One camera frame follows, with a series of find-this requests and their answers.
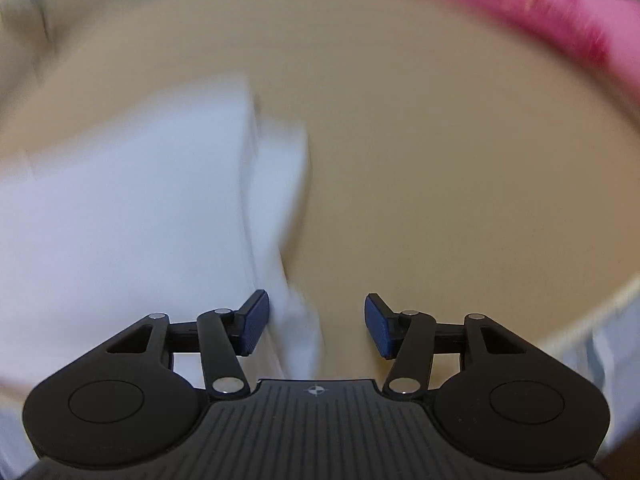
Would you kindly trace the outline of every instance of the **blue gripper pad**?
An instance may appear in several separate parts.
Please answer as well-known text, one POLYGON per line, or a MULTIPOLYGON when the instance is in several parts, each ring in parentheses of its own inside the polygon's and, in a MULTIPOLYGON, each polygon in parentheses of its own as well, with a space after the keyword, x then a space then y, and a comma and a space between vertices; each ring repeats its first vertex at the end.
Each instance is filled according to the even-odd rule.
POLYGON ((393 357, 393 340, 388 319, 378 310, 369 296, 364 300, 364 322, 379 354, 385 359, 391 359, 393 357))
POLYGON ((259 294, 259 299, 254 306, 244 313, 244 330, 242 330, 242 335, 240 336, 240 353, 238 354, 241 356, 250 355, 254 351, 262 335, 262 330, 269 322, 269 296, 266 292, 260 290, 256 291, 249 298, 249 301, 255 301, 254 296, 257 294, 259 294))

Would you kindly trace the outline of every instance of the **white cloth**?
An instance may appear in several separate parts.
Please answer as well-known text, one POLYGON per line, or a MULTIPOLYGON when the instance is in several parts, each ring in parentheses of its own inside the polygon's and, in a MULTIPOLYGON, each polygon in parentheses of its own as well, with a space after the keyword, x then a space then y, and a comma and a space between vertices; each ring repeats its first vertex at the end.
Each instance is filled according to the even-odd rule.
POLYGON ((602 366, 602 392, 611 410, 608 450, 622 444, 640 422, 640 298, 594 330, 593 347, 602 366))
MULTIPOLYGON (((0 176, 0 378, 34 385, 151 312, 195 320, 256 288, 271 319, 248 378, 312 378, 318 318, 279 252, 306 162, 304 130, 257 120, 238 78, 14 161, 0 176)), ((176 371, 202 383, 193 356, 176 371)))

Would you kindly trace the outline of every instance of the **ridged black surface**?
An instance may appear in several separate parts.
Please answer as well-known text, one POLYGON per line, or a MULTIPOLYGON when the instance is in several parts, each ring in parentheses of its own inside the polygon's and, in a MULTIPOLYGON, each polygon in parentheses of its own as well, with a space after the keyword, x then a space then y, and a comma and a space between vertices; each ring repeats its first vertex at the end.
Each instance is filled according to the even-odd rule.
POLYGON ((602 480, 602 476, 587 464, 558 472, 520 473, 476 462, 450 446, 418 404, 385 399, 371 381, 362 380, 263 381, 247 399, 214 404, 189 438, 154 460, 121 470, 88 471, 44 459, 24 479, 602 480))

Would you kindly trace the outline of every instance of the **pink blanket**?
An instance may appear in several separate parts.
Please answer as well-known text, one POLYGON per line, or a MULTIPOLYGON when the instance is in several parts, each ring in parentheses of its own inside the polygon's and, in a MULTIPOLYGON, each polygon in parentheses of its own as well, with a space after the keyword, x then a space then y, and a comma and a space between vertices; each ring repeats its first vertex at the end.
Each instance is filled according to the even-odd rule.
POLYGON ((639 0, 463 0, 608 71, 640 102, 639 0))

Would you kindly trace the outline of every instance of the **black robotic gripper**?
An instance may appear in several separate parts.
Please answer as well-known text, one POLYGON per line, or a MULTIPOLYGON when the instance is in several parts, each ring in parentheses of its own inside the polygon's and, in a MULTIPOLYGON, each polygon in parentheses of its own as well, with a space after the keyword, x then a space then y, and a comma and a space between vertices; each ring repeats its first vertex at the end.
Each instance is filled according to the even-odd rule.
POLYGON ((23 411, 26 480, 597 480, 609 409, 590 382, 487 316, 440 324, 377 294, 369 333, 394 364, 373 380, 262 380, 236 356, 269 319, 257 290, 195 322, 150 314, 40 383, 23 411), (199 352, 206 389, 172 371, 199 352), (434 354, 460 373, 429 389, 434 354))

